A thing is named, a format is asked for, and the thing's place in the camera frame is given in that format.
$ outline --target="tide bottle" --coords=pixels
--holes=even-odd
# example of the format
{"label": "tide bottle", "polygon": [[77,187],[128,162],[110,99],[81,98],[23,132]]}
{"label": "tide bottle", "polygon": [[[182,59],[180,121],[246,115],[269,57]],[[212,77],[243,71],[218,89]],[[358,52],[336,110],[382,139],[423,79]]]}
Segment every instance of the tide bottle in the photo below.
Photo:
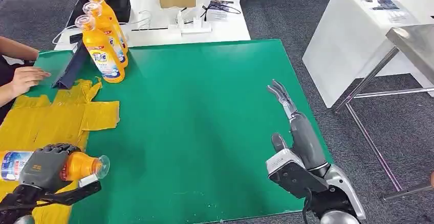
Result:
{"label": "tide bottle", "polygon": [[102,14],[101,17],[108,18],[110,22],[112,23],[113,27],[116,30],[116,33],[118,34],[119,42],[121,43],[122,51],[124,55],[126,56],[126,53],[128,52],[128,45],[126,44],[125,36],[122,32],[122,29],[119,25],[118,19],[116,18],[116,14],[113,11],[113,9],[105,2],[105,0],[89,0],[90,2],[99,3],[102,7]]}
{"label": "tide bottle", "polygon": [[111,83],[121,82],[125,78],[125,71],[109,38],[104,32],[96,29],[95,18],[90,15],[79,16],[75,20],[75,25],[83,30],[83,43],[102,78]]}
{"label": "tide bottle", "polygon": [[121,43],[119,42],[118,35],[116,34],[115,28],[113,24],[109,21],[108,18],[102,17],[102,6],[99,3],[91,3],[88,2],[83,6],[83,12],[87,15],[91,15],[95,18],[95,27],[96,29],[104,32],[107,35],[110,44],[115,50],[119,61],[122,66],[128,65],[128,57],[124,54]]}
{"label": "tide bottle", "polygon": [[[0,151],[0,160],[2,160],[2,176],[0,180],[17,181],[19,174],[32,154],[32,151]],[[107,156],[93,158],[86,153],[76,151],[68,156],[59,177],[63,181],[75,181],[95,174],[101,179],[107,175],[109,169],[110,160]]]}

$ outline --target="yellow detergent bottle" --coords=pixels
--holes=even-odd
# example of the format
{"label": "yellow detergent bottle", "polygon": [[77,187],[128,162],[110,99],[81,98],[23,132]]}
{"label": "yellow detergent bottle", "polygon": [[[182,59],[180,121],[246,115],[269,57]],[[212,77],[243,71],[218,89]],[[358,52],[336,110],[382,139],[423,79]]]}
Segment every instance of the yellow detergent bottle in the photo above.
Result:
{"label": "yellow detergent bottle", "polygon": [[[126,44],[125,36],[122,32],[122,29],[119,25],[118,19],[116,18],[115,12],[113,12],[113,9],[104,1],[104,0],[89,0],[90,2],[95,2],[101,4],[102,7],[102,15],[101,17],[108,18],[110,22],[112,23],[113,27],[116,30],[116,33],[119,37],[119,42],[122,46],[122,51],[124,55],[126,56],[126,52],[128,52],[128,45]],[[128,65],[128,62],[125,62],[123,64],[123,67],[126,67]]]}
{"label": "yellow detergent bottle", "polygon": [[[32,154],[32,151],[0,151],[0,181],[19,180],[19,174]],[[107,156],[93,158],[77,151],[68,156],[59,177],[62,181],[75,181],[96,174],[101,179],[107,175],[109,169],[110,160]]]}
{"label": "yellow detergent bottle", "polygon": [[124,55],[122,51],[121,44],[119,42],[118,35],[116,34],[116,31],[113,27],[113,25],[110,23],[109,19],[106,17],[101,16],[102,12],[102,6],[99,3],[93,3],[88,2],[84,4],[83,6],[83,12],[87,15],[91,15],[95,18],[95,27],[98,30],[101,30],[104,32],[108,40],[110,41],[110,44],[112,45],[113,49],[115,50],[119,61],[121,62],[122,66],[125,67],[128,65],[128,57]]}
{"label": "yellow detergent bottle", "polygon": [[107,82],[121,82],[125,71],[118,56],[110,44],[109,38],[95,27],[95,18],[82,15],[75,20],[75,25],[83,30],[83,43],[89,51],[95,65]]}

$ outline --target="white table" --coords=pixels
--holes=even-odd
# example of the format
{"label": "white table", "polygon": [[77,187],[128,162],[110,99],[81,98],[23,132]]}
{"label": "white table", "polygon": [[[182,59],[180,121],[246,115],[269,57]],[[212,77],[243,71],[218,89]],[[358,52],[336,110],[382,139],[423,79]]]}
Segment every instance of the white table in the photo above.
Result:
{"label": "white table", "polygon": [[[433,24],[434,0],[398,0],[419,24]],[[360,0],[330,0],[303,56],[327,108],[356,78],[365,77],[393,47],[385,37],[394,25],[379,23]],[[423,87],[432,87],[402,54],[378,76],[411,73]]]}
{"label": "white table", "polygon": [[[159,0],[130,0],[131,1],[131,15],[129,22],[137,22],[141,19],[148,18],[151,15],[150,25],[145,25],[143,29],[158,29],[167,28],[169,23],[174,23],[176,14],[179,11],[177,8],[161,9]],[[202,13],[204,10],[200,9],[202,5],[208,5],[210,0],[196,0],[196,7],[198,12]],[[235,1],[235,7],[241,11],[239,5],[240,0]],[[193,17],[193,9],[187,9],[183,12],[186,19]],[[151,46],[163,44],[180,44],[180,43],[195,43],[195,42],[216,42],[216,41],[240,41],[250,40],[249,31],[247,30],[246,21],[244,20],[243,13],[241,14],[228,14],[227,21],[209,21],[212,27],[210,33],[198,34],[177,34],[168,29],[164,30],[145,30],[145,31],[131,31],[138,29],[139,24],[132,26],[122,26],[124,33],[126,33],[127,43],[129,47],[136,46]],[[80,33],[80,30],[67,30],[64,32],[59,43],[54,50],[71,50],[74,44],[69,44],[69,37],[71,35]]]}

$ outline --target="yellow cloth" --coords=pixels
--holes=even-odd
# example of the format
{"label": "yellow cloth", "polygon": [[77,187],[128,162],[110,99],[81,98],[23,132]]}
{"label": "yellow cloth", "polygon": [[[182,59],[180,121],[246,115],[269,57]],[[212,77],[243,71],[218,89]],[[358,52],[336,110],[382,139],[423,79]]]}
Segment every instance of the yellow cloth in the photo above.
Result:
{"label": "yellow cloth", "polygon": [[[92,102],[101,82],[78,80],[70,90],[59,90],[50,103],[46,95],[17,97],[0,126],[0,151],[34,151],[48,144],[70,143],[85,151],[89,130],[115,128],[119,122],[119,101]],[[0,197],[13,191],[18,182],[0,182]],[[69,191],[77,182],[60,190]],[[36,208],[36,223],[68,223],[71,207],[50,205]]]}

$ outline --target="robotic arm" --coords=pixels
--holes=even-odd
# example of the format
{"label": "robotic arm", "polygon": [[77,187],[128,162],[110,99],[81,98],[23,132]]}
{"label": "robotic arm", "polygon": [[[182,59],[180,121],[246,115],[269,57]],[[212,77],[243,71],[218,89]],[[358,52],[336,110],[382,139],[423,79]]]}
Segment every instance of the robotic arm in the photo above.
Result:
{"label": "robotic arm", "polygon": [[0,224],[34,223],[32,211],[36,207],[51,204],[72,205],[101,190],[96,175],[89,175],[78,182],[75,190],[57,193],[71,181],[62,181],[60,173],[68,156],[80,149],[70,144],[48,145],[36,150],[19,175],[19,185],[0,203]]}
{"label": "robotic arm", "polygon": [[282,136],[271,137],[276,154],[267,160],[268,178],[297,198],[305,197],[303,218],[311,210],[321,224],[359,224],[366,219],[363,207],[345,173],[328,163],[306,116],[299,112],[285,87],[273,80],[267,89],[283,106],[293,146]]}

